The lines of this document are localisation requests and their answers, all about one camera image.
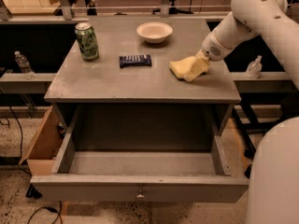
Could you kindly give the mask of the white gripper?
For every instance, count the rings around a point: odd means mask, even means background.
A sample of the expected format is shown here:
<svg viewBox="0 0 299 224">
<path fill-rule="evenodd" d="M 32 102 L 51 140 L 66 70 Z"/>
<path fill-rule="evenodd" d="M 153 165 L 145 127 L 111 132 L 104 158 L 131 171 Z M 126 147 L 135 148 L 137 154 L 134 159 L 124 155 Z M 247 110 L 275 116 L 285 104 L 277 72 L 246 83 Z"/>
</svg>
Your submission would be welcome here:
<svg viewBox="0 0 299 224">
<path fill-rule="evenodd" d="M 223 60 L 232 52 L 223 46 L 215 36 L 214 32 L 210 32 L 204 39 L 201 49 L 196 53 L 196 57 L 191 57 L 186 62 L 186 71 L 183 78 L 191 82 L 209 68 L 209 59 L 213 62 Z"/>
</svg>

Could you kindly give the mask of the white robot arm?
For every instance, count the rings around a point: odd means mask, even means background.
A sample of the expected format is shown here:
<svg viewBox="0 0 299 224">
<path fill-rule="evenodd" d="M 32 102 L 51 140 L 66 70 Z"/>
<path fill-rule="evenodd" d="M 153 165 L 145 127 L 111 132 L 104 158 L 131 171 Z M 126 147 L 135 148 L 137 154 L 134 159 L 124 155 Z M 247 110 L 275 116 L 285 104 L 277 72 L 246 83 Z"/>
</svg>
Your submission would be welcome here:
<svg viewBox="0 0 299 224">
<path fill-rule="evenodd" d="M 286 9 L 286 0 L 231 0 L 231 13 L 205 38 L 199 53 L 218 61 L 257 34 L 298 86 L 299 24 Z M 299 224 L 298 117 L 270 129 L 256 149 L 246 224 Z"/>
</svg>

